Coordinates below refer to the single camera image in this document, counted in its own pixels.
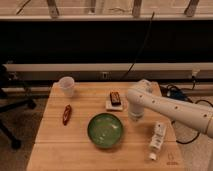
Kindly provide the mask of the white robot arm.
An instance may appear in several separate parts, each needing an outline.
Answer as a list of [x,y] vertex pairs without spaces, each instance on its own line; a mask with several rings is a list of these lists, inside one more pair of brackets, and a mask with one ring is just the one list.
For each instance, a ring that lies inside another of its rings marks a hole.
[[213,139],[213,108],[174,100],[152,93],[151,83],[140,80],[126,92],[129,116],[137,121],[148,108],[194,129]]

